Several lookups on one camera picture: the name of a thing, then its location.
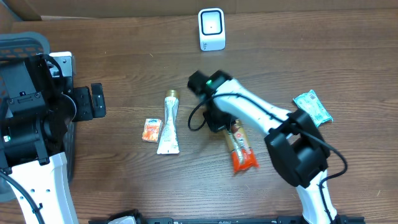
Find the red spaghetti packet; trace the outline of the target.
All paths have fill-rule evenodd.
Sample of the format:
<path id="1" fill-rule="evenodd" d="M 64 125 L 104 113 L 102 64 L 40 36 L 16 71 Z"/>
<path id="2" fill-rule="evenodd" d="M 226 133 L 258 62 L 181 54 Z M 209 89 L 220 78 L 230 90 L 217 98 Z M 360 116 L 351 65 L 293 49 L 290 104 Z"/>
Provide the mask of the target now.
<path id="1" fill-rule="evenodd" d="M 234 173 L 259 167 L 243 123 L 239 119 L 231 125 L 230 130 L 225 129 L 223 134 L 231 155 Z"/>

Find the white tube gold cap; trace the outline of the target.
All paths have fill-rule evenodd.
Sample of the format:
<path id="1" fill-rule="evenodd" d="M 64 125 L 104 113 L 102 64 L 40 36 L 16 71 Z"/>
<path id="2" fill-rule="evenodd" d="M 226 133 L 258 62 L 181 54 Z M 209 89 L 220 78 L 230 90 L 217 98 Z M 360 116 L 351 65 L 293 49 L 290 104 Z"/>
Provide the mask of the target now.
<path id="1" fill-rule="evenodd" d="M 165 124 L 160 137 L 157 154 L 178 154 L 180 152 L 176 118 L 179 106 L 179 94 L 176 90 L 167 90 L 164 100 Z"/>

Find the small orange tissue packet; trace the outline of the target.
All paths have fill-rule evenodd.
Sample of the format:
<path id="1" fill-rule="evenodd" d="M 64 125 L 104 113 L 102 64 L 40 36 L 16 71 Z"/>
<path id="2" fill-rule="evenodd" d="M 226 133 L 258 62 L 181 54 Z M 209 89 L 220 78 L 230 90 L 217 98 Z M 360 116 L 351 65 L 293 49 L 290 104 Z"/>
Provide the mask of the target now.
<path id="1" fill-rule="evenodd" d="M 142 132 L 142 140 L 147 142 L 158 142 L 159 134 L 162 127 L 162 120 L 155 118 L 148 118 L 144 123 L 144 130 Z"/>

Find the teal wet wipes packet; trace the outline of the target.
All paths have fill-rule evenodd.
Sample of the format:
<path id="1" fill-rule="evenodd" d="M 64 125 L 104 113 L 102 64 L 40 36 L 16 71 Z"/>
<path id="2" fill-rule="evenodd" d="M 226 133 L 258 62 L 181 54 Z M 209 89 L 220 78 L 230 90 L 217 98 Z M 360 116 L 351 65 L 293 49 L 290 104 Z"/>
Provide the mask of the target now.
<path id="1" fill-rule="evenodd" d="M 332 116 L 327 112 L 314 90 L 302 93 L 293 99 L 298 108 L 309 114 L 315 126 L 318 128 L 326 122 L 333 122 Z"/>

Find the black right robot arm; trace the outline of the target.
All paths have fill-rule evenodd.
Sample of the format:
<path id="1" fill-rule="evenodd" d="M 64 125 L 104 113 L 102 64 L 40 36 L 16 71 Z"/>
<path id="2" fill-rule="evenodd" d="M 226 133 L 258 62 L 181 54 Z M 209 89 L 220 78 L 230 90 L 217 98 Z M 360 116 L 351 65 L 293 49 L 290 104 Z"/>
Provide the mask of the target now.
<path id="1" fill-rule="evenodd" d="M 330 147 L 305 111 L 274 106 L 221 70 L 210 77 L 196 71 L 187 86 L 206 107 L 203 124 L 214 133 L 232 130 L 240 119 L 264 137 L 274 169 L 296 188 L 307 223 L 337 222 L 327 186 Z"/>

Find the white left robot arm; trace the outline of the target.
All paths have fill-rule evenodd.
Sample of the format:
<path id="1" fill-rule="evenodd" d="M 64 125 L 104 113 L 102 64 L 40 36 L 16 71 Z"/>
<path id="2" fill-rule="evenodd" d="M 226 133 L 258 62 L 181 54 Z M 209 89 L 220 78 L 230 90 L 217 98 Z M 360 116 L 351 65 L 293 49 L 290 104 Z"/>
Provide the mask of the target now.
<path id="1" fill-rule="evenodd" d="M 26 223 L 76 223 L 68 183 L 74 125 L 106 115 L 100 83 L 74 87 L 70 52 L 1 60 L 1 178 Z"/>

